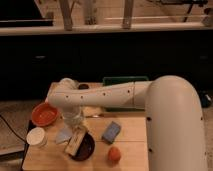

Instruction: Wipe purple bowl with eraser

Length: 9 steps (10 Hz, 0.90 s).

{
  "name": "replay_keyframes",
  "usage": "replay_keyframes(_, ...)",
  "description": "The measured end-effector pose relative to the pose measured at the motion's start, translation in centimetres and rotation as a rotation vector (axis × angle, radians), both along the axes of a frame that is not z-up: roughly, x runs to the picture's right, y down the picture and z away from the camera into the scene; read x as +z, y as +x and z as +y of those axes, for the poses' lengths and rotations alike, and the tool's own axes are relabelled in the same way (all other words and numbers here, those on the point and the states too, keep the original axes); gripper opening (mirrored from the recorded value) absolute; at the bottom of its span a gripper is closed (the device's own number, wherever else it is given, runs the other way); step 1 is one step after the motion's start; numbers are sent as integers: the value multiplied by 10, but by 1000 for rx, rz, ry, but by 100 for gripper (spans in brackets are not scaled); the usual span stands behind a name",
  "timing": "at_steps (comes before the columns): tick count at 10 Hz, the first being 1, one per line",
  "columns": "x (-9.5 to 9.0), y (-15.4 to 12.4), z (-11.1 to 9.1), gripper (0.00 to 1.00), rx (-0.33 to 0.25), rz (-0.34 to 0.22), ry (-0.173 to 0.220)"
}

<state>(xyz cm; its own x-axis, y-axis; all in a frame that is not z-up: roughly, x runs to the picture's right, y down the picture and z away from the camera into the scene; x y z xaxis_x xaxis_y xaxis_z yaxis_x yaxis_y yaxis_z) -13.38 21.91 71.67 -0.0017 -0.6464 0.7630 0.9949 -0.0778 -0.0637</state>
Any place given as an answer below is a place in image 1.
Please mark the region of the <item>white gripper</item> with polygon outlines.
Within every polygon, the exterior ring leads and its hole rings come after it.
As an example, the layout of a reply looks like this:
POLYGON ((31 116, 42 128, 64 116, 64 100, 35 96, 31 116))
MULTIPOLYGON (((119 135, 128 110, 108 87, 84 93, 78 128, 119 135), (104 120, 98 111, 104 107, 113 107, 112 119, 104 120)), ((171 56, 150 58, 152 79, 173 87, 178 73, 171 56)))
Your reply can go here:
POLYGON ((78 126, 82 123, 84 116, 80 107, 72 107, 61 111, 63 120, 70 127, 78 126))

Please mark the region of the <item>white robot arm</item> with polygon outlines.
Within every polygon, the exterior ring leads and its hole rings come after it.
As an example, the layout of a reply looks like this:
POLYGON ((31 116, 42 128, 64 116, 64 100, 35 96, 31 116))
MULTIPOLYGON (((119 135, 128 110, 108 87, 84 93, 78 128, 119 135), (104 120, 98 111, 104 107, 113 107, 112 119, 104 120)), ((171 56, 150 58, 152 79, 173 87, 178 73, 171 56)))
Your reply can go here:
POLYGON ((78 90, 63 79, 47 96, 63 111, 74 106, 143 109, 149 171, 208 171, 205 130, 197 91, 186 79, 167 75, 78 90))

